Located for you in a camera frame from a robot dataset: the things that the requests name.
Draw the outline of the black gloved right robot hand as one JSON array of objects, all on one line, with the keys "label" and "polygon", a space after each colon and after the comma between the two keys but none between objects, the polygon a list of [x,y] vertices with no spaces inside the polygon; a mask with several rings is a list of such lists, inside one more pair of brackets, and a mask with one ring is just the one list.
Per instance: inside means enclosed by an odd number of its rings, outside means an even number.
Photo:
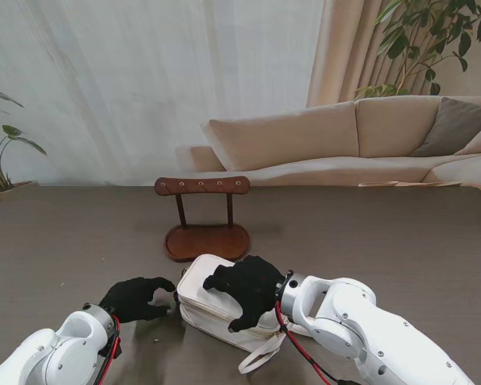
[{"label": "black gloved right robot hand", "polygon": [[219,265],[203,283],[205,290],[217,290],[236,300],[242,315],[228,326],[231,333],[255,327],[260,317],[276,304],[276,292],[285,281],[279,270],[259,256],[248,255],[232,266]]}]

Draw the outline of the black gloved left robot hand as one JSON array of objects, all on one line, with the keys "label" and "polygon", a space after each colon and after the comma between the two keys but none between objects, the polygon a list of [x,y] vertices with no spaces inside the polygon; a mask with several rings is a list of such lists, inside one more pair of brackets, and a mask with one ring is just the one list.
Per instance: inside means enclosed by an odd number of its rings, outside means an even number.
[{"label": "black gloved left robot hand", "polygon": [[175,285],[166,278],[132,278],[115,283],[99,302],[99,306],[116,316],[120,323],[151,321],[164,317],[170,306],[152,305],[158,289],[172,293]]}]

